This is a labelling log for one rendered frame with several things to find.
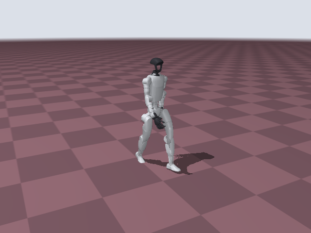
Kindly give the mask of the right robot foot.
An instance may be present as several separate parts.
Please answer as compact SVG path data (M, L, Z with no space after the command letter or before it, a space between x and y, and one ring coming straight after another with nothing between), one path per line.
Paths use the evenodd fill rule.
M140 163L145 163L143 157L142 157L141 155L138 156L138 152L136 152L136 157L137 157L137 159L138 159L138 162L140 162Z

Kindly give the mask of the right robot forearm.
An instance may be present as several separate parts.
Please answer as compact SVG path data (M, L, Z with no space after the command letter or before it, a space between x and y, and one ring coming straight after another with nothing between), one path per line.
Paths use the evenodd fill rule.
M154 110L152 102L149 102L148 96L145 97L145 104L148 107L148 110L149 110L151 117L154 118L155 117L154 116L155 110Z

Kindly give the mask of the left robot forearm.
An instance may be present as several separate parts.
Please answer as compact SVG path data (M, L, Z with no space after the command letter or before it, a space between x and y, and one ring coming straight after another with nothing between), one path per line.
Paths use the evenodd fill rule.
M165 99L165 96L162 97L161 101L159 101L158 106L159 106L160 108L163 107L163 105L164 105L164 99ZM164 108L164 107L163 107L163 108Z

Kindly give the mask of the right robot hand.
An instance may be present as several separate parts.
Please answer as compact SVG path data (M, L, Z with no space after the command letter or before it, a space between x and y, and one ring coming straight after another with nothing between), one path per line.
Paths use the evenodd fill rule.
M158 129L163 129L163 128L165 128L165 126L161 124L161 122L163 122L163 123L165 123L165 122L162 121L162 120L159 120L159 118L157 118L158 116L157 116L156 113L154 113L154 116L155 116L155 117L152 118L152 119L154 119L154 122L155 122L155 125L157 126L157 128L158 128Z

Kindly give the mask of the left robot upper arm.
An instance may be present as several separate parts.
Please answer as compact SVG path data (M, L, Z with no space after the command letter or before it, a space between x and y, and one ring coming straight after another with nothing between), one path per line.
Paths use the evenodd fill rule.
M164 75L164 89L165 89L165 87L166 87L166 82L167 82L167 80L168 80L168 77L167 76L165 76ZM162 95L162 97L164 97L164 96L166 96L166 91L163 89L163 95Z

